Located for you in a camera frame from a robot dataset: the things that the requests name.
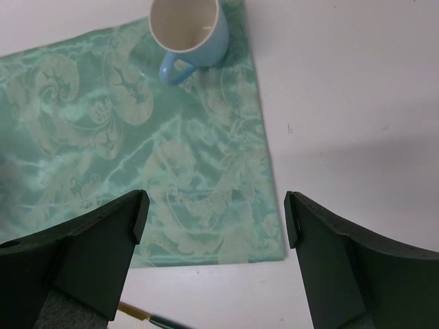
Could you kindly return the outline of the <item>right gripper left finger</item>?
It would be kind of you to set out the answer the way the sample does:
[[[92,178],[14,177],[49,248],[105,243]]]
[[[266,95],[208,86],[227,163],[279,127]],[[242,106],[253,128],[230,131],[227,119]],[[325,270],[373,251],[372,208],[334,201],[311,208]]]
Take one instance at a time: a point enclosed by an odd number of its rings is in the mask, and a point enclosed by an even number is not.
[[[2,328],[107,328],[150,200],[134,190],[74,219],[1,244]]]

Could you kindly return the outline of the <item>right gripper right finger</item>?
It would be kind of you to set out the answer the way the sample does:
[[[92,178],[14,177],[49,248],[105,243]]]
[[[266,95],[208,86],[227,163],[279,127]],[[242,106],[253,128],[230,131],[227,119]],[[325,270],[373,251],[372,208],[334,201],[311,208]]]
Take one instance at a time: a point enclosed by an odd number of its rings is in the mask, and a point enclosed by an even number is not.
[[[285,221],[314,328],[437,328],[438,253],[287,192]]]

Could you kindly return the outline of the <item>teal patterned cloth napkin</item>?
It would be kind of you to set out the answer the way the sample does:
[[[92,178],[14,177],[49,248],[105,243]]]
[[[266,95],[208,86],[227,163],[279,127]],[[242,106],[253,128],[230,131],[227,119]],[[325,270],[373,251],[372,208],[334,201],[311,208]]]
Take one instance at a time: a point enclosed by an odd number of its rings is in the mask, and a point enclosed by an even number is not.
[[[1,240],[149,199],[133,267],[283,260],[242,1],[230,47],[178,86],[146,19],[1,59]]]

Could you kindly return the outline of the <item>light blue mug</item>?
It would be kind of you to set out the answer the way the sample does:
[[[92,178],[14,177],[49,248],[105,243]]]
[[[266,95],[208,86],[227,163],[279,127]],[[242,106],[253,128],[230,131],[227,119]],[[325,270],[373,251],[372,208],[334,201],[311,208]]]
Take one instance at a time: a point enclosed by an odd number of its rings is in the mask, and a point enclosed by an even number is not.
[[[166,51],[158,74],[168,85],[216,65],[228,50],[228,23],[218,0],[153,1],[148,23]]]

